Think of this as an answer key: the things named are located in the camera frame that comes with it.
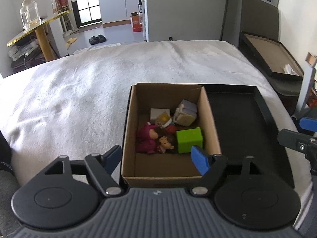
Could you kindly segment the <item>brown cardboard box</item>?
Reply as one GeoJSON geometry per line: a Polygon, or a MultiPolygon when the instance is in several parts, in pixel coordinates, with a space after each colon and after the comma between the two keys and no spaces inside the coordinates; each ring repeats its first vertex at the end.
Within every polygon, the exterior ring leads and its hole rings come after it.
{"type": "Polygon", "coordinates": [[[126,117],[121,175],[131,187],[170,188],[191,186],[201,174],[191,161],[191,152],[178,154],[177,138],[156,126],[158,139],[165,135],[175,138],[172,152],[137,153],[138,130],[150,122],[151,108],[168,108],[170,117],[185,99],[197,105],[197,118],[189,126],[174,125],[177,131],[200,127],[203,136],[202,149],[209,155],[220,154],[217,130],[205,88],[198,84],[138,83],[131,87],[126,117]]]}

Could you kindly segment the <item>green block toy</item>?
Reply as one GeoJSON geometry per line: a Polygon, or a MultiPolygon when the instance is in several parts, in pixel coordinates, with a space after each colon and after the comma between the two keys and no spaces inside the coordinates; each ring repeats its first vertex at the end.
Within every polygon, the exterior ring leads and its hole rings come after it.
{"type": "Polygon", "coordinates": [[[200,127],[176,132],[178,154],[190,153],[192,146],[202,147],[203,136],[200,127]]]}

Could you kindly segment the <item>small brown hair figurine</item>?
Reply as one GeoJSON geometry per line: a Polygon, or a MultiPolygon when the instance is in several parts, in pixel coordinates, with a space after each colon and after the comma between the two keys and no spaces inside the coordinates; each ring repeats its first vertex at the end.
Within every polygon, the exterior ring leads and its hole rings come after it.
{"type": "Polygon", "coordinates": [[[172,152],[175,148],[175,138],[172,135],[165,135],[158,139],[156,144],[156,152],[157,153],[168,153],[172,152]]]}

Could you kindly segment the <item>purple beige cube toy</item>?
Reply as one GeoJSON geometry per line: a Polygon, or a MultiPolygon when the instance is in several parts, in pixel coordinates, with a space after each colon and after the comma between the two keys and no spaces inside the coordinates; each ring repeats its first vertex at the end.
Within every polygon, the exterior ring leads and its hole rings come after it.
{"type": "Polygon", "coordinates": [[[183,99],[175,110],[173,122],[189,127],[197,118],[197,105],[183,99]]]}

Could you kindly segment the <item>yellow head red figurine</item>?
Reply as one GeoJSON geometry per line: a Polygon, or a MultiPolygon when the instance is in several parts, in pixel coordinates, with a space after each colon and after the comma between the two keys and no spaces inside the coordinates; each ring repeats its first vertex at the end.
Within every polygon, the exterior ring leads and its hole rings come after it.
{"type": "Polygon", "coordinates": [[[166,111],[160,114],[155,119],[155,125],[169,134],[175,134],[177,131],[177,128],[174,125],[173,119],[170,117],[170,115],[166,111]]]}

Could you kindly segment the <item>black shallow tray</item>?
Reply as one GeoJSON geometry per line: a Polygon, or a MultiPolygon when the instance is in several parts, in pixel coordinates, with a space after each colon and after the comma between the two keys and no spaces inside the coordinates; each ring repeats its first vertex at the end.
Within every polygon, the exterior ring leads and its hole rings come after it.
{"type": "MultiPolygon", "coordinates": [[[[221,154],[239,163],[247,155],[261,169],[293,185],[293,173],[278,128],[255,86],[203,84],[214,117],[221,154]]],[[[120,173],[119,183],[129,186],[120,173]]]]}

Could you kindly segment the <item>black box lid with cardboard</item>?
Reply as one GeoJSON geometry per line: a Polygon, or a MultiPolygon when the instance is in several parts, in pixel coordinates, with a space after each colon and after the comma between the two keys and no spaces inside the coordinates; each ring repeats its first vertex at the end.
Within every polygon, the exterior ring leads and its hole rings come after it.
{"type": "Polygon", "coordinates": [[[239,42],[246,44],[268,76],[287,81],[303,79],[304,71],[281,42],[245,32],[240,33],[239,42]]]}

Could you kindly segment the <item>magenta figurine toy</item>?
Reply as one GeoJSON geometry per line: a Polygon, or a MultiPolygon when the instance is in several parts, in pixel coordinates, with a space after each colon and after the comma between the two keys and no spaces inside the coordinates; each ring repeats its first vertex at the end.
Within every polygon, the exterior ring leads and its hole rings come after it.
{"type": "Polygon", "coordinates": [[[154,154],[156,149],[156,140],[159,138],[156,132],[156,125],[146,122],[137,132],[136,152],[144,154],[154,154]]]}

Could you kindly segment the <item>yellow slippers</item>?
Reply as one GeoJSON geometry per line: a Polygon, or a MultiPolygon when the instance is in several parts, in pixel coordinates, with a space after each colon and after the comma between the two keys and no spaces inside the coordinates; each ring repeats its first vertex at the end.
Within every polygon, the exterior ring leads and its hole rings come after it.
{"type": "Polygon", "coordinates": [[[69,38],[67,41],[66,41],[66,49],[69,49],[71,44],[73,44],[74,42],[76,42],[78,40],[78,38],[69,38]]]}

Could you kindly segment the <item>black slippers pair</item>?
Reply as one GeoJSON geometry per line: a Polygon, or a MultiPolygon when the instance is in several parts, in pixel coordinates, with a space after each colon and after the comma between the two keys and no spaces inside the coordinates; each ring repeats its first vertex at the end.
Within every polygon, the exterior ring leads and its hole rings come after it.
{"type": "Polygon", "coordinates": [[[89,39],[89,44],[96,45],[96,44],[99,44],[99,43],[104,43],[106,41],[107,41],[107,39],[103,35],[92,36],[89,39]]]}

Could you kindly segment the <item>round gold table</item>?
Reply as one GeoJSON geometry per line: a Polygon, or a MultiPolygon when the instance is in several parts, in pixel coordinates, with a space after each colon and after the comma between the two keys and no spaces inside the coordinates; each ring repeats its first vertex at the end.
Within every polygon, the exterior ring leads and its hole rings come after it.
{"type": "Polygon", "coordinates": [[[18,35],[16,35],[14,38],[12,38],[7,43],[7,47],[12,46],[13,44],[18,42],[19,40],[21,40],[25,36],[31,34],[32,32],[35,32],[36,38],[38,40],[39,46],[41,48],[41,51],[42,51],[42,53],[44,55],[45,60],[47,62],[56,60],[57,57],[54,55],[53,50],[52,50],[52,48],[51,48],[51,46],[49,44],[49,41],[47,39],[47,35],[46,35],[46,32],[45,32],[44,26],[49,24],[50,22],[53,22],[53,21],[61,18],[62,16],[65,16],[65,15],[69,14],[71,11],[72,11],[72,9],[69,9],[67,11],[64,11],[64,12],[61,12],[59,14],[56,14],[56,15],[54,15],[52,17],[47,17],[44,20],[42,20],[40,24],[35,25],[30,30],[24,30],[24,31],[20,32],[18,35]]]}

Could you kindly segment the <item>clear glass jar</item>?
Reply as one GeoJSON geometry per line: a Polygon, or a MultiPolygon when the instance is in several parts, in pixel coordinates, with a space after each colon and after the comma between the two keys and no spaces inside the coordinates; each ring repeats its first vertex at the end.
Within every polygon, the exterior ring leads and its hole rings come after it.
{"type": "Polygon", "coordinates": [[[41,24],[37,2],[23,0],[19,13],[25,31],[29,31],[41,24]]]}

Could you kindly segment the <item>orange cardboard box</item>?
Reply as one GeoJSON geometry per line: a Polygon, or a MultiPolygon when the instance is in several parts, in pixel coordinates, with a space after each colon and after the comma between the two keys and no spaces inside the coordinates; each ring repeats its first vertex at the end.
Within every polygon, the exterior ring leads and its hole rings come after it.
{"type": "Polygon", "coordinates": [[[130,21],[133,32],[142,32],[142,23],[140,22],[140,16],[138,12],[131,13],[130,21]]]}

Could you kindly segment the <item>red white canister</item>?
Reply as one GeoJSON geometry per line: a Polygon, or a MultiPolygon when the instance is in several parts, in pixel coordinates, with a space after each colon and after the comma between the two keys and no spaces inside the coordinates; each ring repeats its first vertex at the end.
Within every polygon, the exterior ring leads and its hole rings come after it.
{"type": "Polygon", "coordinates": [[[53,0],[52,9],[54,14],[62,13],[70,9],[68,0],[53,0]]]}

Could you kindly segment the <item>white kitchen cabinet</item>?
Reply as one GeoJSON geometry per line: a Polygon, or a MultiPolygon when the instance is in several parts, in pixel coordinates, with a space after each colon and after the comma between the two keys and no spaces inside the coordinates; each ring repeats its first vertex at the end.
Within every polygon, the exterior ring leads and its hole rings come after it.
{"type": "Polygon", "coordinates": [[[138,12],[138,0],[99,0],[103,27],[130,24],[131,13],[138,12]]]}

